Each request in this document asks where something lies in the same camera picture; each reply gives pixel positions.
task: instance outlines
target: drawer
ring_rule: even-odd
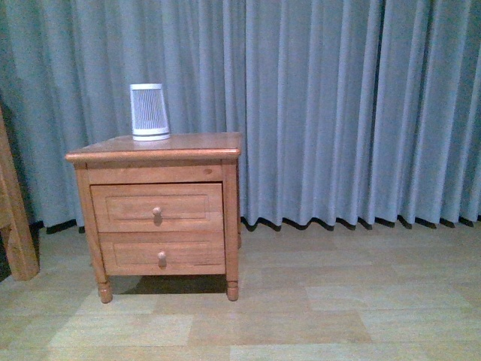
[[[92,186],[99,232],[221,232],[221,184]]]
[[[222,233],[104,233],[100,245],[109,275],[225,273]],[[165,264],[159,264],[161,252]]]

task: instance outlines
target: drawer knob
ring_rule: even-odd
[[[167,267],[167,255],[165,254],[165,252],[164,251],[159,252],[157,257],[159,258],[159,267],[160,268]]]
[[[155,207],[152,210],[152,214],[154,217],[160,217],[162,215],[162,209],[160,209],[160,207]]]

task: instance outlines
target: floor tile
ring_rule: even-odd
[[[31,322],[31,317],[0,315],[0,349],[7,348]]]
[[[250,268],[244,275],[248,288],[308,287],[336,284],[396,284],[391,266]]]
[[[422,349],[436,361],[476,361],[481,359],[481,341],[427,342]]]
[[[454,247],[458,245],[451,238],[440,237],[439,235],[419,235],[411,233],[411,236],[396,237],[387,235],[366,235],[364,237],[336,237],[332,241],[335,247],[341,250],[374,248],[380,250],[416,247]]]
[[[42,255],[40,256],[40,270],[42,271],[61,271],[61,270],[85,270],[90,269],[91,275],[93,277],[92,261],[89,254],[82,254],[81,256],[76,256],[73,253],[71,255],[64,254],[52,254],[48,257]]]
[[[356,312],[198,314],[189,345],[371,342]]]
[[[45,348],[68,321],[68,316],[33,316],[9,344],[10,349]]]
[[[372,258],[359,250],[327,250],[324,252],[257,252],[246,254],[250,267],[319,267],[372,265]]]
[[[55,268],[40,273],[25,284],[27,290],[68,291],[85,293],[96,287],[93,269]]]
[[[264,313],[305,312],[309,301],[304,288],[297,289],[240,289],[236,302],[230,302],[225,294],[162,295],[155,309],[157,314],[216,314],[216,313]]]
[[[481,247],[403,247],[369,248],[374,264],[426,265],[439,263],[479,262]]]
[[[115,314],[73,316],[56,333],[50,347],[185,345],[192,316]]]
[[[428,309],[360,311],[374,342],[479,341],[481,311]]]
[[[158,299],[157,295],[114,295],[110,303],[103,304],[98,291],[93,290],[75,314],[151,314]]]
[[[481,265],[474,262],[392,265],[400,282],[481,282]]]
[[[323,238],[248,238],[242,245],[245,253],[255,252],[295,252],[309,251],[322,252],[326,250],[336,250],[334,242]]]
[[[23,291],[29,282],[30,281],[14,281],[14,278],[10,275],[0,282],[0,293],[13,290]]]
[[[41,270],[56,268],[76,268],[77,265],[88,262],[89,251],[86,235],[79,234],[77,227],[71,227],[51,235],[45,234],[45,229],[39,232],[40,237],[40,267]]]
[[[229,361],[229,347],[61,347],[47,353],[48,361]]]
[[[28,297],[28,294],[25,295],[25,290],[22,289],[0,290],[0,315],[2,315],[2,310],[13,307],[23,297]]]
[[[462,308],[469,303],[447,284],[308,287],[314,311]]]
[[[231,361],[430,360],[416,344],[283,344],[232,346]]]
[[[15,302],[0,308],[2,315],[72,315],[82,304],[86,294],[73,291],[28,290]]]
[[[0,359],[5,361],[43,361],[48,352],[42,349],[0,350]]]
[[[481,284],[479,282],[453,284],[453,286],[471,306],[481,308]]]

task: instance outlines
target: wooden nightstand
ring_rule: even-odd
[[[103,303],[110,275],[217,275],[238,298],[240,133],[123,136],[72,162]]]

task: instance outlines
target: blue curtain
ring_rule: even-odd
[[[250,224],[475,221],[480,14],[480,0],[0,0],[31,220],[83,224],[63,156],[129,134],[129,84],[159,82],[173,133],[244,134]]]

